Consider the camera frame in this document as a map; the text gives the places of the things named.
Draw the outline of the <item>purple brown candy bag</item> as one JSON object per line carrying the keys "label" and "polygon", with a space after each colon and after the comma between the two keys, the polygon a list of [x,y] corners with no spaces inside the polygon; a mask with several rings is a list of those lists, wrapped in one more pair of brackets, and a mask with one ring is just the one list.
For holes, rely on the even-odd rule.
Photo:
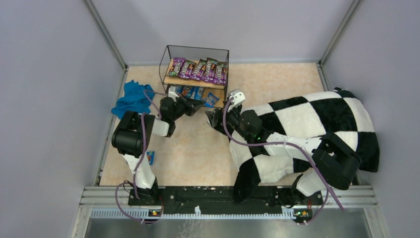
{"label": "purple brown candy bag", "polygon": [[216,67],[219,61],[213,58],[207,58],[206,69],[203,74],[203,81],[206,83],[213,83],[215,78]]}

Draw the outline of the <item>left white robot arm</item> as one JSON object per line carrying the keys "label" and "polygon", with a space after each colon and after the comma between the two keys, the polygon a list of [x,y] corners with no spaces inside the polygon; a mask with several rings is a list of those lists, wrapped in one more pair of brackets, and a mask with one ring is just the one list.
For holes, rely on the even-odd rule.
{"label": "left white robot arm", "polygon": [[160,100],[158,117],[134,111],[124,113],[112,135],[111,144],[132,172],[133,196],[136,199],[155,200],[157,197],[157,178],[147,158],[151,136],[170,138],[176,129],[175,121],[184,115],[193,116],[204,104],[202,100],[175,94]]}

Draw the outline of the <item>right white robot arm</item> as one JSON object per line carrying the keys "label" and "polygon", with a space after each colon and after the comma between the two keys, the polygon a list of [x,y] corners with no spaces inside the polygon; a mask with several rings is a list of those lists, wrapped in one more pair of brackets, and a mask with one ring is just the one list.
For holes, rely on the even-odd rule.
{"label": "right white robot arm", "polygon": [[292,192],[309,197],[323,189],[348,190],[361,163],[355,150],[334,133],[309,138],[287,136],[267,129],[254,110],[215,109],[206,116],[213,129],[229,138],[238,166],[236,200],[248,198],[260,183],[288,174],[293,160],[309,163],[312,171],[295,179]]}

